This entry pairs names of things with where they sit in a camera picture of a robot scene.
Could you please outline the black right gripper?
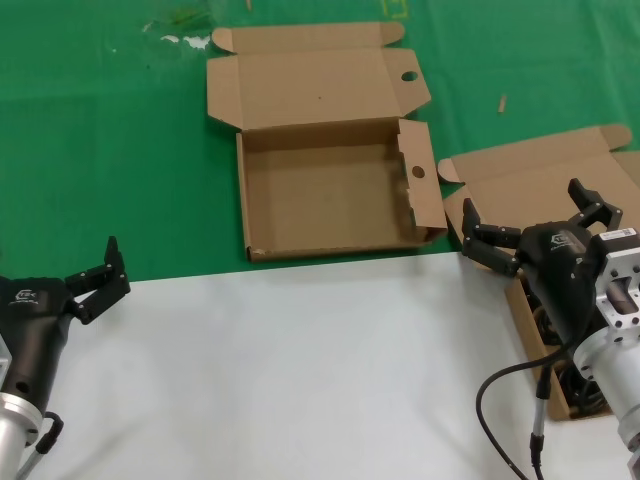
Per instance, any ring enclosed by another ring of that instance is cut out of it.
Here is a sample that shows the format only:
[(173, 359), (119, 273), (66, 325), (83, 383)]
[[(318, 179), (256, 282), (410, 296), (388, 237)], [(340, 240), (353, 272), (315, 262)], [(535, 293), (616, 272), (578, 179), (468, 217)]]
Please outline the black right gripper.
[(462, 254), (504, 276), (516, 276), (521, 265), (562, 342), (577, 346), (604, 325), (595, 314), (594, 277), (581, 266), (591, 240), (588, 228), (601, 223), (606, 232), (618, 230), (622, 210), (578, 178), (569, 181), (568, 194), (578, 210), (568, 222), (537, 224), (523, 232), (482, 223), (472, 200), (466, 198)]

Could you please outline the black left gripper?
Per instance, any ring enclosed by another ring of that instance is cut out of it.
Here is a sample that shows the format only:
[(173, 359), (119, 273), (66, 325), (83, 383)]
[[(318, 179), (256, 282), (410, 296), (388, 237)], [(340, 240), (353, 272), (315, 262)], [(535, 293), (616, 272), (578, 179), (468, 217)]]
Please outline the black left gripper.
[(115, 236), (102, 265), (57, 278), (1, 279), (1, 337), (11, 362), (1, 391), (47, 409), (73, 316), (88, 325), (131, 292)]

